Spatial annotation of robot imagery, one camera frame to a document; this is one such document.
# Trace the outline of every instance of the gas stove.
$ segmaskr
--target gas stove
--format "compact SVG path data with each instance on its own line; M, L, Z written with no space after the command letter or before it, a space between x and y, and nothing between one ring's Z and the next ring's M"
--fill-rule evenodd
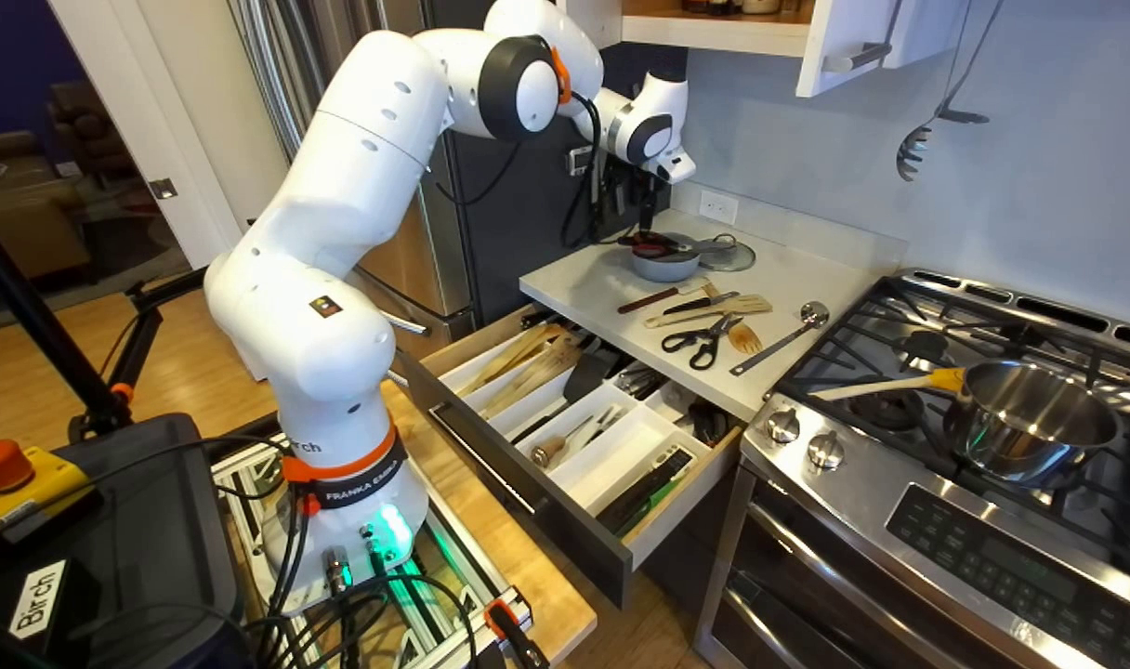
M955 389L821 399L981 363L1098 395L1108 439L1004 475L961 457ZM783 372L745 462L1044 659L1130 665L1130 323L959 274L886 274ZM1100 634L1080 611L1104 612Z

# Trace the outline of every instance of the backsplash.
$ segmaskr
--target backsplash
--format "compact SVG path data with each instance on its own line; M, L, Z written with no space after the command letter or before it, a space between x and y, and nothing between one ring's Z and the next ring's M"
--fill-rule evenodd
M991 121L937 121L922 173L903 181L895 146L937 108L949 66L942 56L797 102L797 58L690 51L696 186L745 211L778 206L895 238L919 268L1130 318L1130 0L1007 0L955 102Z

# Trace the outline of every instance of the pan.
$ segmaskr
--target pan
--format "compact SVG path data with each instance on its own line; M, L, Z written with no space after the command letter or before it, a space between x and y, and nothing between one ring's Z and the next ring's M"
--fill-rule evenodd
M944 411L950 455L1017 488L1037 488L1114 435L1114 410L1098 389L1023 362L969 368Z

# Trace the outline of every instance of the wooden floor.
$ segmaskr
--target wooden floor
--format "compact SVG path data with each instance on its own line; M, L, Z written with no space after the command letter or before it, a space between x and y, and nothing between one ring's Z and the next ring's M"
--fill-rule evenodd
M254 383L227 338L216 336L199 295L160 307L165 326L139 383L132 418L188 411L199 435L234 431L273 411L273 395ZM121 296L102 296L61 313L61 323L80 344L89 363L102 363L129 318ZM80 411L80 403L17 332L0 332L0 435L33 445L61 445L67 418ZM574 584L598 611L598 632L567 659L574 669L622 665L622 669L689 669L704 665L689 652L689 624L696 612L681 612L668 593L640 575L632 603L612 611L593 588L560 566Z

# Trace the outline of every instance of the wooden drawer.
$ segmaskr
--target wooden drawer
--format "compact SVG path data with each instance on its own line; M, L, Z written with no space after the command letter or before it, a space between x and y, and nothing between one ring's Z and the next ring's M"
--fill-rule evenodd
M632 571L724 475L741 424L714 410L724 418L717 444L696 439L690 418L709 418L699 411L709 405L640 362L564 403L574 363L584 349L606 344L574 323L555 323L564 349L541 338L531 358L481 383L481 372L512 358L541 326L541 315L522 307L425 362L398 358L398 372L427 418L476 462L489 492L624 607ZM612 424L584 444L602 418L612 418ZM642 475L655 479L648 492L659 492L648 514L642 505L636 505L640 514L618 514L628 509L618 499L636 484L642 488Z

